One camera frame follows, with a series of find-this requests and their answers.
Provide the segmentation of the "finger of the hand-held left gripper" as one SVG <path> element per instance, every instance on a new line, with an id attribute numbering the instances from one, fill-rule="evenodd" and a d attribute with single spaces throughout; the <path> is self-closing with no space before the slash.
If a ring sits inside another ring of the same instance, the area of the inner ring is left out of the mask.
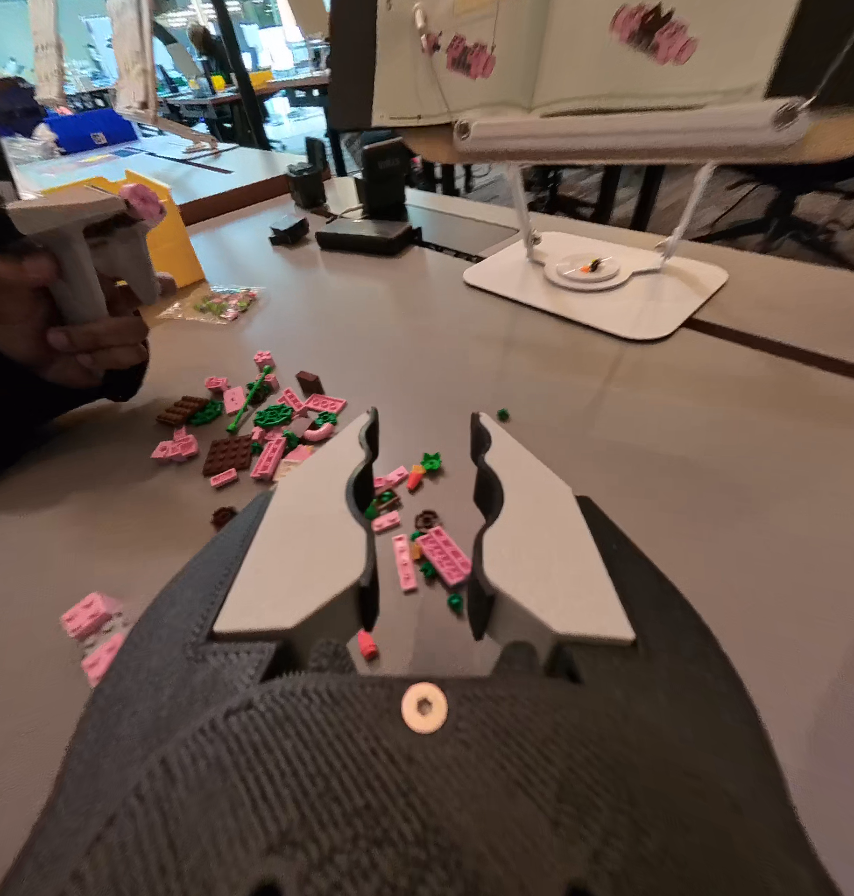
<path id="1" fill-rule="evenodd" d="M 142 305 L 157 303 L 160 284 L 147 243 L 162 223 L 162 201 L 145 185 L 116 194 L 72 186 L 7 203 L 16 229 L 51 253 L 59 278 L 50 287 L 58 307 L 105 307 L 99 275 L 130 286 Z"/>

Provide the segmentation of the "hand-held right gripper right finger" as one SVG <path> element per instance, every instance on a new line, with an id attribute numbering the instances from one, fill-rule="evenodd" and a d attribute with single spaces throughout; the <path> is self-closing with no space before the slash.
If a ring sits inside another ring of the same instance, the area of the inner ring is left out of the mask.
<path id="1" fill-rule="evenodd" d="M 467 583 L 473 638 L 634 644 L 573 489 L 484 412 L 471 415 L 470 455 L 483 518 Z"/>

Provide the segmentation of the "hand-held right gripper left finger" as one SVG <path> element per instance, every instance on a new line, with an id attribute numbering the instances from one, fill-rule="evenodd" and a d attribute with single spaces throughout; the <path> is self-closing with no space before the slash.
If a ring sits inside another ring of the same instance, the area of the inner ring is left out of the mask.
<path id="1" fill-rule="evenodd" d="M 280 480 L 212 626 L 221 641 L 349 641 L 379 613 L 379 416 L 369 408 Z"/>

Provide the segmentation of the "pink rounded brick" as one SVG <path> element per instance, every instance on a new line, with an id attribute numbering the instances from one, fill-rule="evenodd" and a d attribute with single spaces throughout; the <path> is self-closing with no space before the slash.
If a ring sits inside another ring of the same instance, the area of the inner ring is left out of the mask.
<path id="1" fill-rule="evenodd" d="M 167 217 L 166 207 L 151 187 L 130 182 L 119 187 L 119 197 L 125 202 L 128 213 L 144 222 L 152 230 Z"/>

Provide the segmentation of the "clear bag of bricks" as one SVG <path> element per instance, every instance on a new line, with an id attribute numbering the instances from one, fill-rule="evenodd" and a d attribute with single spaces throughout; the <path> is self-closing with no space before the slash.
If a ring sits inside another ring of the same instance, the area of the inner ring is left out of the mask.
<path id="1" fill-rule="evenodd" d="M 261 287 L 213 286 L 204 282 L 182 292 L 157 317 L 164 321 L 227 325 L 241 319 L 263 297 Z"/>

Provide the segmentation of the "pink toy brick assembly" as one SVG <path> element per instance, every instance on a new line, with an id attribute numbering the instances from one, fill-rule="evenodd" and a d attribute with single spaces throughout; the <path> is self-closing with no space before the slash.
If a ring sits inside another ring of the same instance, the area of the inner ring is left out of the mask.
<path id="1" fill-rule="evenodd" d="M 60 626 L 81 649 L 81 668 L 89 686 L 96 688 L 131 628 L 122 605 L 100 591 L 91 592 L 62 614 Z"/>

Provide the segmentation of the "instruction booklet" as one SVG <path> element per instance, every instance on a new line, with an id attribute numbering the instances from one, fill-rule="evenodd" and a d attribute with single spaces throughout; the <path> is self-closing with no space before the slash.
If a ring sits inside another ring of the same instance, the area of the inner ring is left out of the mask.
<path id="1" fill-rule="evenodd" d="M 799 6 L 379 2 L 372 122 L 414 127 L 756 101 Z"/>

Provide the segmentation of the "person's left forearm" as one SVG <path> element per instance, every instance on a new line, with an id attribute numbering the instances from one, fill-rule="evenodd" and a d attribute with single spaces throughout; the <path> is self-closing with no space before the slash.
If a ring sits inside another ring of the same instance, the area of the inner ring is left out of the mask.
<path id="1" fill-rule="evenodd" d="M 49 382 L 0 352 L 0 473 L 48 435 L 55 420 L 105 400 L 121 403 L 141 388 L 149 361 L 107 371 L 96 385 L 72 388 Z"/>

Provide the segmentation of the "person's left hand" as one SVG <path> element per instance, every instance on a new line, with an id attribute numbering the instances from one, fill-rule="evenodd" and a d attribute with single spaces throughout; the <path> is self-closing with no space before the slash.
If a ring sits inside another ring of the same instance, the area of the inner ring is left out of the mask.
<path id="1" fill-rule="evenodd" d="M 46 252 L 0 254 L 0 354 L 54 386 L 129 400 L 149 364 L 141 300 L 125 282 L 99 274 L 104 317 L 68 324 L 52 296 L 58 278 Z"/>

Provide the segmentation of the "clear plastic bags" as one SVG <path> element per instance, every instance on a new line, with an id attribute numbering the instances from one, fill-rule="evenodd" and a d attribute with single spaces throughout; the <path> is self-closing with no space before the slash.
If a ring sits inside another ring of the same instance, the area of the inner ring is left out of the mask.
<path id="1" fill-rule="evenodd" d="M 54 141 L 40 140 L 21 135 L 0 137 L 7 160 L 12 166 L 51 161 L 60 156 L 60 149 Z"/>

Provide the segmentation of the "blue storage bin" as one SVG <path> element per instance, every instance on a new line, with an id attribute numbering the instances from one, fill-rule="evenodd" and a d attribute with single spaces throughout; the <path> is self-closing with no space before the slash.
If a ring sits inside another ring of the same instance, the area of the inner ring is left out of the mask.
<path id="1" fill-rule="evenodd" d="M 111 107 L 72 115 L 49 114 L 44 124 L 65 154 L 119 146 L 139 138 L 134 124 Z"/>

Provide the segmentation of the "pile of small toy bricks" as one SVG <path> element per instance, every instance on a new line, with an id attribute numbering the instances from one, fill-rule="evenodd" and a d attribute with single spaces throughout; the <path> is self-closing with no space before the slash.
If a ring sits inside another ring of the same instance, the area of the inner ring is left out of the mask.
<path id="1" fill-rule="evenodd" d="M 343 404 L 313 396 L 309 409 L 321 413 L 318 428 L 296 435 L 282 431 L 283 425 L 254 427 L 250 468 L 205 476 L 215 492 L 240 480 L 255 490 L 245 509 L 208 542 L 202 541 L 201 511 L 209 508 L 202 494 L 171 480 L 152 482 L 165 489 L 151 489 L 139 506 L 144 516 L 137 518 L 132 557 L 138 567 L 155 569 L 164 567 L 166 559 L 186 560 L 138 617 L 127 649 L 155 682 L 180 693 L 193 687 L 233 692 L 314 666 L 316 651 L 324 646 L 338 648 L 340 662 L 347 661 L 348 641 L 221 641 L 212 635 L 273 490 L 345 428 L 336 428 L 332 412 Z M 467 620 L 473 543 L 483 522 L 473 501 L 470 421 L 468 469 L 461 452 L 454 454 L 450 473 L 442 473 L 440 454 L 423 457 L 426 478 L 437 477 L 440 483 L 441 514 L 423 506 L 410 520 L 401 520 L 401 515 L 413 512 L 398 507 L 396 490 L 408 476 L 406 469 L 386 476 L 373 470 L 375 497 L 366 517 L 376 537 L 379 613 L 369 633 L 379 648 L 375 661 L 380 675 L 485 677 L 499 658 L 499 645 L 488 638 L 476 641 Z"/>

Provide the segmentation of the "yellow storage bin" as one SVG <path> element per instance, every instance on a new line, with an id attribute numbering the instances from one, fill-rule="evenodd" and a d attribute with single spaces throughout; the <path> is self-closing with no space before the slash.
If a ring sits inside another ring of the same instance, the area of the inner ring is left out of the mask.
<path id="1" fill-rule="evenodd" d="M 160 199 L 166 211 L 164 221 L 147 236 L 148 249 L 155 269 L 160 273 L 170 274 L 179 288 L 193 286 L 203 281 L 205 279 L 203 267 L 190 241 L 171 188 L 154 177 L 126 169 L 120 179 L 96 175 L 66 185 L 30 189 L 23 193 L 23 197 L 54 196 L 66 189 L 80 186 L 97 187 L 115 195 L 129 184 L 148 187 Z"/>

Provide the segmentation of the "brown studded plate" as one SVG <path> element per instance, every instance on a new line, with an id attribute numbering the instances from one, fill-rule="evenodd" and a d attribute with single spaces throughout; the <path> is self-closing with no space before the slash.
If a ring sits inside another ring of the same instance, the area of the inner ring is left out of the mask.
<path id="1" fill-rule="evenodd" d="M 252 442 L 250 434 L 213 440 L 205 456 L 202 475 L 213 477 L 230 469 L 237 472 L 249 469 L 252 462 Z"/>
<path id="2" fill-rule="evenodd" d="M 157 414 L 157 423 L 180 428 L 186 425 L 194 415 L 203 410 L 209 403 L 208 398 L 185 395 L 171 403 L 170 406 Z"/>

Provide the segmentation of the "green ribbed rod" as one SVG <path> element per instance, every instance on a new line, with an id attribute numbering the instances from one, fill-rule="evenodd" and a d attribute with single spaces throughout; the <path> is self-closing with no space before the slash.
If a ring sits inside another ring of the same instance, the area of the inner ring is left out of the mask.
<path id="1" fill-rule="evenodd" d="M 273 368 L 270 365 L 266 365 L 258 379 L 253 383 L 247 384 L 248 388 L 246 396 L 243 403 L 236 411 L 233 420 L 231 420 L 231 423 L 227 426 L 227 434 L 233 435 L 237 433 L 247 412 L 251 408 L 261 404 L 262 401 L 272 393 L 274 390 L 272 384 L 273 378 Z"/>

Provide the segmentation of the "small cardboard panel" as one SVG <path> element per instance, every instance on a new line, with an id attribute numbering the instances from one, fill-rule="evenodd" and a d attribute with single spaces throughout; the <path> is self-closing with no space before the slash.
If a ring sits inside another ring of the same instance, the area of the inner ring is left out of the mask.
<path id="1" fill-rule="evenodd" d="M 47 108 L 65 105 L 64 52 L 58 1 L 28 1 L 36 98 Z"/>

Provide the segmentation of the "large cardboard panel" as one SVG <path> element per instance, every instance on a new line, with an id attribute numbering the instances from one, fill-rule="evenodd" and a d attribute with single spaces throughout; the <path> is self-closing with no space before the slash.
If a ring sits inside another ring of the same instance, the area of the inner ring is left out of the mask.
<path id="1" fill-rule="evenodd" d="M 218 140 L 208 133 L 159 118 L 152 2 L 107 1 L 107 16 L 119 72 L 113 99 L 119 115 L 138 125 L 153 126 L 188 140 L 193 147 L 205 146 L 209 151 L 220 153 Z"/>

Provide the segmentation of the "black metal pole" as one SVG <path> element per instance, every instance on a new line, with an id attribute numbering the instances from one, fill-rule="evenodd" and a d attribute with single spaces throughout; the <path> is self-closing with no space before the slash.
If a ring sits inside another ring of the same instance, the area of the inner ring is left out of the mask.
<path id="1" fill-rule="evenodd" d="M 264 120 L 261 115 L 259 100 L 254 92 L 248 71 L 242 59 L 240 45 L 227 2 L 212 1 L 212 7 L 218 20 L 219 32 L 230 62 L 231 73 L 235 75 L 236 87 L 250 133 L 250 145 L 262 151 L 272 151 L 273 147 L 264 130 Z"/>

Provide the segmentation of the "black device with green mark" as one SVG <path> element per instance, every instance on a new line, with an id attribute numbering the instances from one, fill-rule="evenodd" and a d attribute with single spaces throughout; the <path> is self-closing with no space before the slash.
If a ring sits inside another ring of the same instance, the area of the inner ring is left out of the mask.
<path id="1" fill-rule="evenodd" d="M 302 210 L 312 210 L 327 205 L 324 186 L 325 170 L 322 167 L 297 162 L 286 169 L 289 195 Z"/>

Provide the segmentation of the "white board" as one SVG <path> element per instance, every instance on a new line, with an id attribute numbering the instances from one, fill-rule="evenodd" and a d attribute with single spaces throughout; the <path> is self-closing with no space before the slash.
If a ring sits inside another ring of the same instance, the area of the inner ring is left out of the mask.
<path id="1" fill-rule="evenodd" d="M 460 151 L 498 151 L 508 161 L 520 241 L 466 270 L 480 291 L 567 319 L 629 342 L 671 336 L 720 288 L 728 274 L 716 265 L 680 259 L 677 249 L 706 186 L 727 151 L 784 150 L 809 130 L 811 101 L 769 98 L 727 106 L 554 118 L 461 119 Z M 618 152 L 642 158 L 702 163 L 671 234 L 654 249 L 565 232 L 536 230 L 522 184 L 530 154 L 605 159 Z M 579 274 L 594 258 L 609 258 L 600 277 Z"/>

